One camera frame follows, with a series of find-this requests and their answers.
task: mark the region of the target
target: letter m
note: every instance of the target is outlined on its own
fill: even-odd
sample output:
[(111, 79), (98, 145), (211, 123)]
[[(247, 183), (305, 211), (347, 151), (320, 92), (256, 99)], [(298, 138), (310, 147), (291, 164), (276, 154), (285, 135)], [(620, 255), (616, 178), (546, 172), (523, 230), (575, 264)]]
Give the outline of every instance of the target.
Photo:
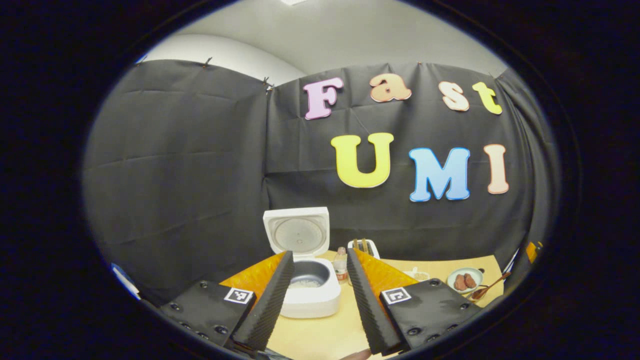
[(411, 201), (421, 202), (431, 198), (428, 184), (436, 199), (440, 199), (451, 184), (447, 192), (449, 200), (463, 200), (469, 197), (467, 189), (467, 160), (470, 152), (463, 147), (451, 149), (444, 167), (440, 167), (438, 159), (431, 149), (418, 148), (409, 152), (409, 157), (415, 162), (415, 191), (409, 196)]

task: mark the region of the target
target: seasoning bottle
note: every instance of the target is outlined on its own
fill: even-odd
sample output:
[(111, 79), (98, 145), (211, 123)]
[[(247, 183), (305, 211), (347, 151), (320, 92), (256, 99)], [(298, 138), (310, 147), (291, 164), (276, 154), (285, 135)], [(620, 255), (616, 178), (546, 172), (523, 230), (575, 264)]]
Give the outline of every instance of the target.
[(335, 276), (338, 278), (338, 282), (344, 284), (349, 277), (347, 273), (347, 249), (343, 246), (338, 248), (338, 253), (333, 259), (333, 268), (335, 269)]

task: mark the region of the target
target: food on plate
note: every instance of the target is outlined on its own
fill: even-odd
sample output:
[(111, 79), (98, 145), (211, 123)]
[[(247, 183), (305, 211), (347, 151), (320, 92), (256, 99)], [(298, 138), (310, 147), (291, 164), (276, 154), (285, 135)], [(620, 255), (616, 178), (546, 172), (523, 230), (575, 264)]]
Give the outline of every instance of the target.
[(465, 277), (458, 274), (458, 276), (456, 276), (456, 282), (453, 283), (453, 287), (458, 291), (466, 290)]
[(465, 274), (465, 285), (467, 285), (467, 287), (470, 289), (473, 289), (477, 286), (476, 282), (474, 281), (474, 278), (471, 277), (470, 274)]

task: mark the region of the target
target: bowl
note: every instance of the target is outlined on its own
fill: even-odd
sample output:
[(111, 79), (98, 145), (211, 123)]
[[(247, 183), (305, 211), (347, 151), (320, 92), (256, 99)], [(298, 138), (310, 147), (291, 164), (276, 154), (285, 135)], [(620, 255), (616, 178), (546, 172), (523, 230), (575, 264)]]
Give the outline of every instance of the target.
[[(468, 289), (460, 291), (460, 290), (456, 289), (453, 286), (453, 284), (456, 282), (456, 277), (458, 275), (464, 276), (465, 274), (471, 275), (473, 280), (476, 282), (476, 287), (475, 288), (468, 288)], [(474, 291), (474, 290), (478, 289), (478, 286), (480, 286), (480, 284), (482, 284), (483, 278), (484, 278), (484, 276), (483, 276), (482, 272), (480, 270), (476, 269), (476, 268), (459, 268), (459, 269), (455, 270), (454, 272), (452, 272), (449, 275), (449, 277), (447, 278), (447, 284), (453, 290), (456, 290), (458, 293), (465, 294), (465, 293), (470, 293), (471, 291)]]

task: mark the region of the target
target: wooden table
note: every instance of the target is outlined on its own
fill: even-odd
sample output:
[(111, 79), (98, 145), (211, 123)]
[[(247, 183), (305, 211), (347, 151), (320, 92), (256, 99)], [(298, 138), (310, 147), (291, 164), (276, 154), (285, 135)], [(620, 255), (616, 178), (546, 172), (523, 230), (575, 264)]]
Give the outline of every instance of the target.
[[(334, 251), (328, 251), (319, 258), (333, 261)], [(502, 272), (493, 256), (451, 261), (403, 261), (383, 259), (385, 263), (401, 270), (429, 273), (430, 277), (444, 282), (451, 272), (463, 267), (484, 268), (483, 285), (491, 285)], [(341, 284), (340, 308), (334, 315), (316, 319), (292, 319), (280, 316), (276, 322), (268, 348), (294, 360), (339, 360), (369, 348), (362, 321), (356, 305), (353, 287)], [(484, 307), (502, 295), (503, 283), (499, 282), (476, 304)], [(395, 356), (376, 354), (370, 359), (388, 359)]]

